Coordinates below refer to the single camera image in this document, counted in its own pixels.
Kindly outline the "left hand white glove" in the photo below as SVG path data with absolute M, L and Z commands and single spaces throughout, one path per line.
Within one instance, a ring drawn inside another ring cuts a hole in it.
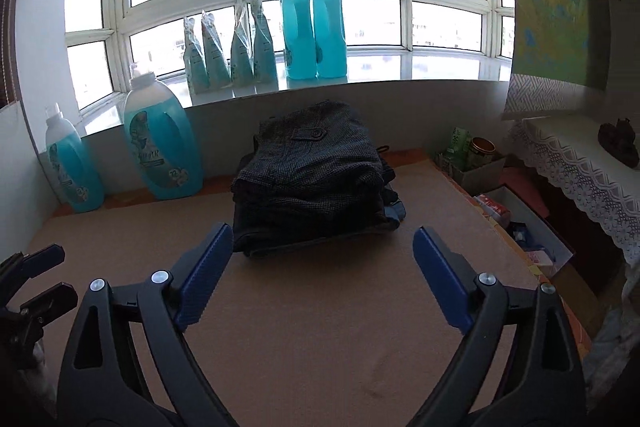
M 27 410 L 46 425 L 56 420 L 56 390 L 47 365 L 43 340 L 18 358 L 18 381 L 26 398 Z

